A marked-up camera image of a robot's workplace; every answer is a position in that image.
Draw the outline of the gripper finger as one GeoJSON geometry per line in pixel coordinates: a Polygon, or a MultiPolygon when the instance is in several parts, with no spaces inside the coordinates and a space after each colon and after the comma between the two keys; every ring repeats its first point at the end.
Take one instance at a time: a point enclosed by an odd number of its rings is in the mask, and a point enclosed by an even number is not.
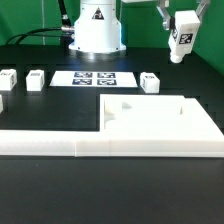
{"type": "Polygon", "coordinates": [[[197,0],[198,7],[196,9],[196,14],[199,20],[203,19],[203,15],[205,14],[206,10],[208,9],[211,0],[197,0]]]}
{"type": "Polygon", "coordinates": [[[165,30],[173,30],[175,28],[175,18],[167,11],[168,7],[169,0],[157,0],[157,10],[163,19],[163,28],[165,30]]]}

